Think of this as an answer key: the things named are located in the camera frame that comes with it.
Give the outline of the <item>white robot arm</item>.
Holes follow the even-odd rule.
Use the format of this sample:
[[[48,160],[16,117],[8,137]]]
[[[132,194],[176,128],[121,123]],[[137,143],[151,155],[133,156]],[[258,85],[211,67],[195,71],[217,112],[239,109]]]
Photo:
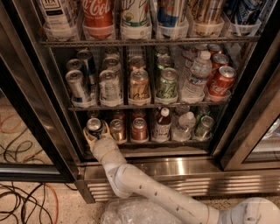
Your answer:
[[[267,199],[248,198],[220,211],[157,182],[129,164],[108,130],[98,137],[88,129],[83,134],[93,156],[102,164],[113,192],[120,198],[140,194],[185,224],[280,224],[280,209]]]

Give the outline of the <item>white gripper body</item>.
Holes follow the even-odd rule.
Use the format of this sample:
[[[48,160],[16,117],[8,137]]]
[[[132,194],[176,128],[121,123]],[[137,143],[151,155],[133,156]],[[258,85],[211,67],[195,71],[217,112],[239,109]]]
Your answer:
[[[109,137],[97,140],[91,151],[93,156],[102,164],[119,163],[122,160],[122,154],[116,142]]]

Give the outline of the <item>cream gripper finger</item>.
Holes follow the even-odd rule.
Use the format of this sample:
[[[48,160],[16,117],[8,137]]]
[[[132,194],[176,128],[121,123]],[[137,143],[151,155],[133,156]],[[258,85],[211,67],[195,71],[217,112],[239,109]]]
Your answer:
[[[87,140],[89,149],[92,151],[95,147],[95,143],[97,142],[97,138],[95,136],[92,136],[86,128],[83,129],[83,135]]]
[[[102,120],[102,124],[103,124],[103,131],[102,131],[102,134],[101,134],[101,137],[108,137],[108,138],[111,138],[111,133],[110,133],[110,128],[108,126],[108,124]]]

